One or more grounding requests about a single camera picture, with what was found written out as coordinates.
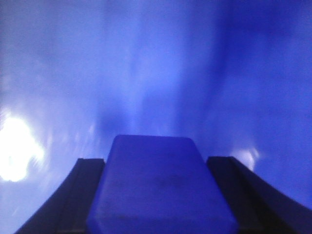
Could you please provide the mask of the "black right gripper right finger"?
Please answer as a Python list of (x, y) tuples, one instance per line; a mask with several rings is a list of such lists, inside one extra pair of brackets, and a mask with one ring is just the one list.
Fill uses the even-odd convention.
[(206, 162), (238, 222), (239, 234), (310, 234), (312, 211), (231, 156)]

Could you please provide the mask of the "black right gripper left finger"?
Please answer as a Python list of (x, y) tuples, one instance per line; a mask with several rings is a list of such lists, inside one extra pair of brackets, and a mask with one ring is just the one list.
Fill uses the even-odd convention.
[(86, 234), (86, 220), (105, 162), (79, 158), (66, 179), (17, 234)]

